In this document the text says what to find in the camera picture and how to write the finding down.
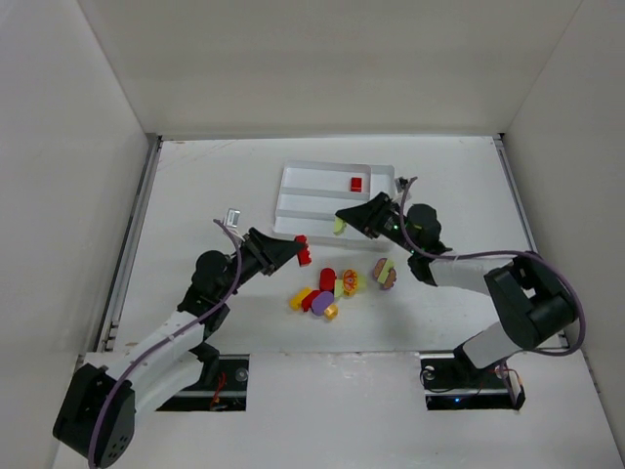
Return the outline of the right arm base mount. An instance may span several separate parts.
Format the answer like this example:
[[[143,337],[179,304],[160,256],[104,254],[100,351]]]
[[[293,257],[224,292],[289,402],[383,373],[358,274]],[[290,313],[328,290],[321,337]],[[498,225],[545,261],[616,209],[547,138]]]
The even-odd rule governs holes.
[[[519,411],[526,402],[521,377],[506,359],[477,368],[459,347],[421,354],[419,380],[430,411]]]

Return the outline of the small red lego brick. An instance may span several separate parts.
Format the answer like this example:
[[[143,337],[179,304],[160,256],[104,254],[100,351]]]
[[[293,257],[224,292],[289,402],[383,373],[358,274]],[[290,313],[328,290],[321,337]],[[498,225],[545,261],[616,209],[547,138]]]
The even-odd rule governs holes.
[[[360,177],[351,177],[350,191],[363,192],[363,180]]]

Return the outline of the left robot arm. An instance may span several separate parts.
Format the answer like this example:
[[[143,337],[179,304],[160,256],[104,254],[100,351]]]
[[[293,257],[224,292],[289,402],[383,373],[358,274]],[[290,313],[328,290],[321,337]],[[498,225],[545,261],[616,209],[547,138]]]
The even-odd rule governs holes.
[[[306,246],[250,229],[225,232],[231,254],[202,253],[190,286],[170,317],[110,364],[84,363],[72,375],[53,427],[54,437],[91,468],[108,468],[128,449],[139,415],[157,410],[196,383],[219,352],[207,339],[229,314],[231,295],[253,276],[270,276]]]

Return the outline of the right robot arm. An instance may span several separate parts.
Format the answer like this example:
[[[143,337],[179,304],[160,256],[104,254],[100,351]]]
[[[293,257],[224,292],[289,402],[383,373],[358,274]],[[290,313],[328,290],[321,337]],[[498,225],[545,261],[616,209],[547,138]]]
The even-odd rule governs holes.
[[[383,236],[409,252],[407,265],[417,280],[473,291],[491,300],[496,323],[453,352],[467,373],[522,351],[537,352],[545,341],[582,319],[576,296],[538,255],[517,251],[459,255],[441,241],[438,214],[427,204],[404,210],[381,192],[363,204],[338,210],[336,216],[368,238]]]

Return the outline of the light green lego piece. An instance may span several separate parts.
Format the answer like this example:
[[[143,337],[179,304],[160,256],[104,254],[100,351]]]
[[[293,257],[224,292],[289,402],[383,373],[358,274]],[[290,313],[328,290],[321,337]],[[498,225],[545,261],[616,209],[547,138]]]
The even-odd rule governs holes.
[[[344,231],[346,230],[346,228],[347,228],[347,223],[343,219],[336,217],[334,220],[334,225],[333,225],[333,235],[335,236],[342,235]]]

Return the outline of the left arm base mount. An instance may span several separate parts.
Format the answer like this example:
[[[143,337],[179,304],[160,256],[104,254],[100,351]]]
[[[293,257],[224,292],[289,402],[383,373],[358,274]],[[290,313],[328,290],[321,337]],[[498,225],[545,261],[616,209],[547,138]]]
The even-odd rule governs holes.
[[[247,407],[250,356],[216,351],[204,363],[198,380],[179,391],[160,412],[240,412]]]

